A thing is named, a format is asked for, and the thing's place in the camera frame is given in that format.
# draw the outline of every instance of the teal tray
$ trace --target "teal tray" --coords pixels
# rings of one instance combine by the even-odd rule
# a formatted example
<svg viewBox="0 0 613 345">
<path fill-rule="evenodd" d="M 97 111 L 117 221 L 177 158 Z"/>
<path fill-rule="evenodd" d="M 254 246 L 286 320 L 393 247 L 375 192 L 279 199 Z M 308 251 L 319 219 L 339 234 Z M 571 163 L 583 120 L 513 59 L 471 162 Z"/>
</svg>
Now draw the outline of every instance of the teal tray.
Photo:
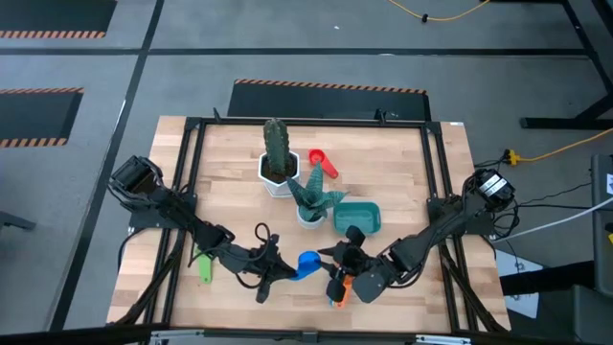
<svg viewBox="0 0 613 345">
<path fill-rule="evenodd" d="M 381 229 L 381 212 L 374 202 L 341 202 L 334 206 L 334 229 L 345 235 L 355 225 L 366 236 Z"/>
</svg>

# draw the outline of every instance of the white cable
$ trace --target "white cable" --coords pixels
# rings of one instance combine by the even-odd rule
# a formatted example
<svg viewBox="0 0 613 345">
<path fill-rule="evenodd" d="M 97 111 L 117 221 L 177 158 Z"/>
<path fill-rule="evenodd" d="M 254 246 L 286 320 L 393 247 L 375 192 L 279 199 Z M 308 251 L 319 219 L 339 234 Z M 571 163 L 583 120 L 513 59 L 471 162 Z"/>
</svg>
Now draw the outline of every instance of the white cable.
<svg viewBox="0 0 613 345">
<path fill-rule="evenodd" d="M 601 202 L 600 204 L 598 204 L 598 205 L 596 205 L 596 206 L 592 207 L 591 209 L 588 209 L 588 210 L 585 210 L 585 211 L 583 211 L 583 212 L 577 213 L 577 214 L 576 214 L 576 215 L 574 215 L 574 216 L 570 216 L 569 218 L 565 218 L 565 219 L 562 219 L 562 220 L 558 220 L 558 221 L 551 222 L 551 223 L 549 223 L 549 224 L 545 224 L 545 225 L 537 226 L 537 227 L 535 227 L 534 229 L 530 229 L 530 230 L 522 231 L 522 232 L 517 233 L 517 234 L 515 234 L 515 235 L 510 235 L 510 236 L 508 236 L 508 237 L 505 237 L 504 239 L 500 239 L 500 240 L 492 241 L 492 243 L 498 243 L 498 242 L 508 241 L 508 240 L 510 240 L 510 239 L 514 239 L 514 238 L 517 238 L 517 237 L 520 237 L 520 236 L 528 235 L 528 234 L 530 234 L 530 233 L 532 233 L 532 232 L 534 232 L 534 231 L 537 231 L 537 230 L 542 230 L 542 229 L 548 228 L 548 227 L 550 227 L 550 226 L 558 225 L 558 224 L 561 224 L 561 223 L 563 223 L 563 222 L 567 222 L 567 221 L 570 221 L 570 220 L 573 220 L 573 219 L 577 219 L 577 218 L 579 218 L 579 217 L 581 217 L 581 216 L 585 216 L 585 215 L 587 215 L 587 214 L 590 214 L 590 213 L 592 213 L 592 212 L 594 212 L 594 211 L 596 211 L 596 210 L 600 209 L 602 206 L 604 206 L 604 205 L 606 205 L 606 204 L 608 204 L 609 202 L 612 202 L 612 201 L 613 201 L 613 197 L 609 198 L 608 200 L 605 200 L 605 201 Z"/>
</svg>

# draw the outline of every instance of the gray floor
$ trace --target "gray floor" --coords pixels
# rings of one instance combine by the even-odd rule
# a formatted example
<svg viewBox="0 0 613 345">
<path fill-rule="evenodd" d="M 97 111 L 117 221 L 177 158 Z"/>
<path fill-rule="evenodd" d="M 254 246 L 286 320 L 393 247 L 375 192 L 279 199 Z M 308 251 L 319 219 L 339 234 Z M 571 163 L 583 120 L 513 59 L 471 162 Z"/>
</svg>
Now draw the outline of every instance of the gray floor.
<svg viewBox="0 0 613 345">
<path fill-rule="evenodd" d="M 417 12 L 452 15 L 471 1 L 402 2 Z M 573 0 L 609 75 L 613 38 L 591 3 Z M 1 47 L 139 47 L 153 0 L 120 1 L 108 36 L 101 40 L 9 40 Z M 385 47 L 385 48 L 578 48 L 561 7 L 488 4 L 466 18 L 422 25 L 381 0 L 167 0 L 155 48 Z M 135 57 L 0 57 L 0 88 L 85 87 L 66 147 L 0 150 L 0 209 L 33 219 L 33 232 L 6 228 L 0 236 L 0 334 L 46 327 Z M 327 81 L 427 89 L 433 117 L 465 123 L 475 162 L 503 149 L 538 155 L 592 135 L 590 131 L 524 130 L 523 116 L 571 117 L 604 95 L 584 57 L 375 57 L 207 56 L 149 57 L 131 110 L 117 164 L 147 155 L 161 115 L 210 116 L 225 112 L 237 78 Z M 613 136 L 555 158 L 503 168 L 520 200 L 589 180 L 590 155 L 610 153 Z M 561 196 L 560 204 L 587 205 L 589 188 Z M 573 214 L 522 211 L 528 229 Z M 102 205 L 67 327 L 104 323 L 116 277 L 116 254 L 128 213 L 110 197 Z M 590 219 L 519 238 L 518 255 L 545 265 L 592 257 Z"/>
</svg>

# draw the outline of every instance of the potted cactus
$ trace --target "potted cactus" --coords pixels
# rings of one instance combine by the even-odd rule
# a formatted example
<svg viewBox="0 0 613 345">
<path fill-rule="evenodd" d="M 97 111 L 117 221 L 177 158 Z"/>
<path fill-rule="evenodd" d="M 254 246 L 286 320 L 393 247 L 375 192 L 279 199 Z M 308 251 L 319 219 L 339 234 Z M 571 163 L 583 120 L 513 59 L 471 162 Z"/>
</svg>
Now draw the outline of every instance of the potted cactus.
<svg viewBox="0 0 613 345">
<path fill-rule="evenodd" d="M 260 156 L 258 176 L 273 197 L 290 197 L 286 178 L 300 182 L 300 156 L 289 150 L 287 126 L 279 119 L 264 124 L 266 153 Z"/>
<path fill-rule="evenodd" d="M 319 162 L 310 174 L 306 187 L 291 178 L 287 179 L 287 185 L 298 205 L 296 209 L 298 222 L 305 229 L 318 228 L 328 216 L 328 208 L 336 206 L 347 194 L 344 192 L 324 193 L 324 174 Z"/>
</svg>

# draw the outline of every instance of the cactus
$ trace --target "cactus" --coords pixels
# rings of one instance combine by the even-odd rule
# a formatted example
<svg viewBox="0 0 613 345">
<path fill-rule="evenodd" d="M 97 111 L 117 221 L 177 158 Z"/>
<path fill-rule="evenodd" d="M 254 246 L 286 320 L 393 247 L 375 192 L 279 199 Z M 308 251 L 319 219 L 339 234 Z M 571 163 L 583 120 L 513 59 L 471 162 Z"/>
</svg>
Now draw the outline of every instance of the cactus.
<svg viewBox="0 0 613 345">
<path fill-rule="evenodd" d="M 310 174 L 306 187 L 301 186 L 289 177 L 285 180 L 289 186 L 289 191 L 298 204 L 298 214 L 305 221 L 315 221 L 321 217 L 327 217 L 328 208 L 336 206 L 347 195 L 344 192 L 323 192 L 324 173 L 319 162 Z"/>
<path fill-rule="evenodd" d="M 264 143 L 268 167 L 272 173 L 290 176 L 291 155 L 289 154 L 289 135 L 287 126 L 279 119 L 270 119 L 264 124 Z"/>
</svg>

